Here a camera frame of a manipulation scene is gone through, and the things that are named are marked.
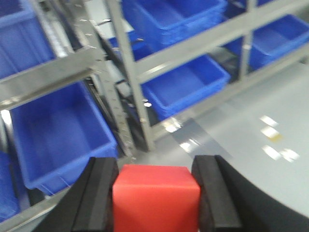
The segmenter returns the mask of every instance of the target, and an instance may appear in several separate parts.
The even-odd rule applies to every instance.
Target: shelf upright post
[[[101,49],[96,32],[91,23],[91,19],[88,16],[84,1],[71,0],[69,4],[74,14],[75,26],[83,33],[82,35],[79,34],[81,41],[84,41],[84,43],[89,43],[88,45],[96,49]],[[92,76],[92,79],[97,88],[98,94],[100,97],[105,97],[110,107],[112,117],[118,128],[118,135],[125,145],[126,155],[133,156],[135,153],[135,146],[126,120],[126,115],[122,108],[112,77],[108,72],[105,61],[106,55],[102,49],[101,51],[101,53],[98,53],[98,57],[96,57],[96,64],[93,67],[95,74]]]
[[[153,134],[149,122],[149,117],[144,106],[144,96],[140,87],[140,82],[137,79],[137,66],[133,57],[130,41],[125,32],[123,24],[123,14],[117,0],[106,0],[107,7],[110,12],[112,20],[112,26],[117,37],[119,48],[122,55],[122,60],[126,70],[126,75],[129,80],[129,84],[132,88],[136,109],[139,115],[140,124],[143,130],[144,139],[146,141],[147,148],[154,150],[155,144],[153,140]]]
[[[257,0],[247,0],[247,12],[253,13],[256,10]],[[254,14],[251,14],[250,20],[246,22],[249,26],[253,23]],[[248,64],[250,61],[250,53],[252,48],[253,40],[253,31],[250,30],[247,34],[244,35],[241,47],[241,56],[240,56],[240,67],[239,67],[239,80],[243,81],[245,76],[248,74]]]

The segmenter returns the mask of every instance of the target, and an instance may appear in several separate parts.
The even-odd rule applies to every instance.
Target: metal shelf
[[[126,77],[132,87],[133,97],[142,126],[142,133],[149,150],[155,148],[154,141],[168,132],[169,129],[167,128],[170,128],[171,131],[173,131],[172,128],[177,130],[187,119],[200,115],[216,104],[226,101],[231,96],[266,79],[284,66],[307,57],[309,54],[308,45],[305,45],[281,60],[248,74],[247,63],[250,57],[253,31],[286,14],[291,14],[308,6],[309,0],[273,0],[260,7],[256,7],[257,0],[247,0],[247,12],[191,37],[188,40],[147,56],[138,62],[134,61],[132,55],[130,42],[124,30],[122,21],[123,15],[119,3],[113,0],[106,0],[106,3],[110,11],[112,24],[122,54],[123,65],[120,67],[124,67]],[[205,99],[188,110],[151,127],[147,112],[143,105],[144,97],[141,93],[140,84],[189,62],[211,51],[211,49],[216,46],[221,46],[241,36],[244,36],[245,39],[242,46],[242,56],[240,57],[239,80],[228,86],[221,93]]]
[[[105,52],[100,48],[93,26],[86,12],[84,1],[44,0],[50,10],[51,18],[56,20],[66,32],[70,47],[59,38],[51,18],[40,8],[38,1],[30,0],[44,33],[56,56],[55,60],[36,66],[24,72],[0,80],[0,111],[10,110],[33,99],[65,87],[76,81],[91,77],[89,90],[98,107],[108,110],[112,118],[114,135],[124,151],[125,157],[119,159],[119,165],[131,160],[135,153],[134,143],[127,124],[126,114],[121,105],[114,82],[106,67]],[[12,124],[5,125],[7,133],[12,135]],[[0,140],[4,146],[6,138],[4,125],[0,121]],[[32,231],[32,229],[61,200],[68,189],[40,202],[22,213],[0,224],[0,232]]]

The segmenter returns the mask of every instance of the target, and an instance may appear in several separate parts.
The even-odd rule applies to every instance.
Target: red block
[[[114,232],[197,232],[199,197],[185,167],[125,165],[113,186]]]

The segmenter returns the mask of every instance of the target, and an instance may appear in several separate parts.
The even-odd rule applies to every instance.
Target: perforated metal post
[[[70,8],[73,8],[75,26],[80,29],[80,31],[77,31],[77,34],[81,37],[81,41],[89,43],[89,45],[94,48],[101,49],[95,30],[90,22],[84,1],[71,0],[69,4],[71,5]],[[93,67],[96,73],[92,76],[92,79],[99,95],[105,97],[110,107],[112,117],[118,128],[119,137],[125,145],[126,155],[132,156],[132,154],[135,153],[134,142],[114,82],[106,67],[105,54],[103,50],[101,51],[102,52],[99,53],[100,55],[96,59],[96,65]]]

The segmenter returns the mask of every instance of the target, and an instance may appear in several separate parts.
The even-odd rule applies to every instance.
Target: steel shelf beam
[[[67,57],[0,80],[0,110],[12,109],[89,77],[94,72],[92,67],[97,52],[87,46]]]
[[[309,0],[274,0],[186,41],[145,57],[136,63],[138,81],[140,83],[147,82],[209,52],[216,46],[249,34],[250,31],[295,12],[308,4]]]
[[[247,78],[243,81],[238,81],[236,83],[228,85],[223,91],[213,95],[210,98],[190,107],[172,116],[152,127],[152,133],[154,139],[158,139],[163,135],[173,132],[183,126],[183,124],[190,118],[197,118],[211,108],[217,106],[240,93],[241,91],[248,89],[265,79],[268,79],[273,74],[284,69],[285,67],[300,61],[301,59],[309,55],[309,43],[302,46],[301,48],[293,51],[292,53],[284,56],[280,60],[260,69],[251,74],[247,75]]]

